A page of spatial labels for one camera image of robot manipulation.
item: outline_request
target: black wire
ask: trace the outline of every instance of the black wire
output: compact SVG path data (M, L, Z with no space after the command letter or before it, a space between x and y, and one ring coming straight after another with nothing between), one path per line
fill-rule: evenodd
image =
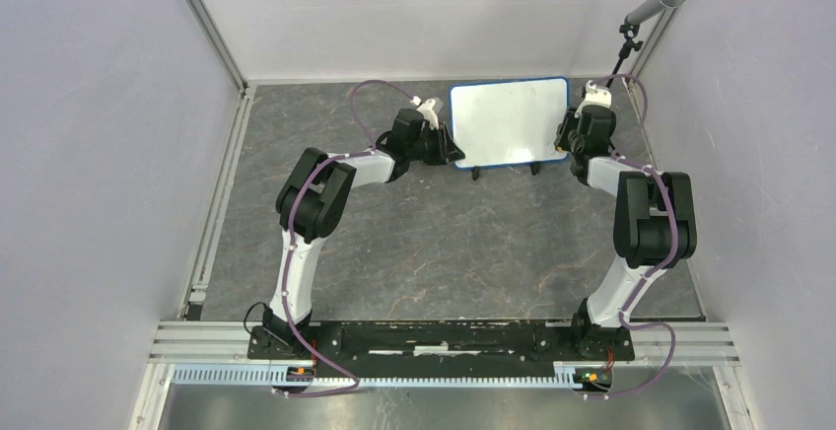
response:
M265 304L264 302L255 302L254 304L250 305L248 309L246 309L246 314L244 314L244 330L250 336L252 336L252 330L246 327L246 319L249 318L249 314L252 313L253 309L255 309L255 307L258 307L259 305L264 306L265 311L270 308L270 306Z

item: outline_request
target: white wall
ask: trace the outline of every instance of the white wall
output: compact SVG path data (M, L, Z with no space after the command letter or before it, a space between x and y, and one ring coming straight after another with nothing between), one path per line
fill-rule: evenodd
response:
M0 14L0 427L124 428L237 91L183 0Z
M609 73L643 1L205 0L250 80Z
M689 0L643 78L662 165L688 172L694 263L766 429L836 413L836 0Z

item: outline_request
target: gray floor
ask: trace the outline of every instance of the gray floor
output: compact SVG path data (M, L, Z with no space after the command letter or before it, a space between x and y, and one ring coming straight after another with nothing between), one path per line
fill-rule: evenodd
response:
M572 104L582 81L573 80ZM454 82L404 83L429 98L449 97ZM368 145L354 124L352 84L258 87L215 258L203 320L240 320L269 301L281 258L276 195L303 150L350 152ZM616 144L637 128L620 84ZM357 108L377 134L391 129L405 99L364 87ZM448 117L445 110L442 118ZM647 158L637 143L634 158ZM615 252L614 199L579 184L568 162L492 169L472 181L453 166L413 164L386 185L352 192L316 271L316 320L567 318L600 284ZM636 317L696 317L684 264L661 278Z
M615 389L654 371L618 369ZM275 429L665 429L722 430L729 423L711 369L670 369L652 387L611 401L558 390L386 389L286 399L269 389L174 386L168 430Z

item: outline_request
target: blue frame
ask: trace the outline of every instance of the blue frame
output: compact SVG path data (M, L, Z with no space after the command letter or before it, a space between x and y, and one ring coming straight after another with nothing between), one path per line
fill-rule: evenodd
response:
M450 87L448 91L448 100L450 100L450 131L453 135L453 142L455 142L455 123L453 122L453 88L456 87L474 87L478 85L502 85L504 83L516 83L516 82L536 82L538 80L563 80L566 82L566 107L569 107L569 94L572 93L572 86L569 83L569 79L566 77L540 77L540 78L520 78L518 80L494 80L489 82L470 82L470 83L462 83L459 85L453 85ZM557 164L561 162L566 162L569 158L567 154L566 157L563 159L555 159L553 161L535 161L539 162L540 164ZM513 166L528 166L531 165L532 162L519 162L516 164L491 164L490 166L473 166L473 167L459 167L455 163L453 166L456 167L460 171L472 171L474 167L478 167L479 169L494 169L498 167L513 167Z

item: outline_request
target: whiteboard stand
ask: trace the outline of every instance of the whiteboard stand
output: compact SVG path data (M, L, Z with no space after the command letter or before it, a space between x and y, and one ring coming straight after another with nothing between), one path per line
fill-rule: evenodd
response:
M536 176L566 158L554 146L569 104L563 77L456 85L450 101L453 141L466 156L455 166L474 180L482 169L520 164Z

